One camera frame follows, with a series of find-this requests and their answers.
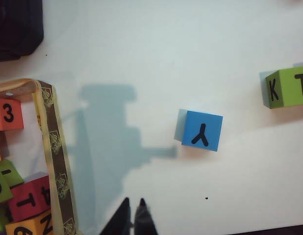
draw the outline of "black printed number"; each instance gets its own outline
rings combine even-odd
[[[11,105],[5,103],[5,104],[3,105],[3,109],[5,110],[6,108],[8,108],[8,110],[6,111],[6,113],[7,113],[10,117],[4,116],[4,120],[7,121],[7,122],[13,122],[14,116],[13,116],[13,114],[12,114],[12,107],[11,107]]]

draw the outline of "red foam block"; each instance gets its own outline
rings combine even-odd
[[[14,197],[8,201],[15,222],[50,209],[49,177],[30,181],[11,189]]]

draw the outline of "white surface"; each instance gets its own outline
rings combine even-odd
[[[303,0],[45,0],[44,24],[0,81],[56,86],[85,234],[126,196],[159,234],[303,224],[303,106],[266,108],[260,79],[303,62]],[[224,116],[218,152],[174,140],[180,108]]]
[[[6,131],[10,160],[25,182],[48,175],[42,133],[37,122],[32,96],[18,97],[21,101],[23,130]]]

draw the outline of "black object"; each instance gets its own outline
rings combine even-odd
[[[129,199],[125,198],[100,235],[129,235],[130,228],[133,227],[130,216]],[[158,235],[152,216],[143,198],[135,213],[134,234]]]
[[[32,54],[43,38],[42,0],[0,0],[0,61]]]
[[[268,229],[256,232],[242,233],[236,235],[303,235],[303,225],[285,228]]]
[[[135,235],[158,235],[152,216],[148,211],[145,200],[142,198],[136,209],[134,221]]]
[[[101,232],[101,235],[129,235],[131,226],[130,216],[129,199],[125,198]]]

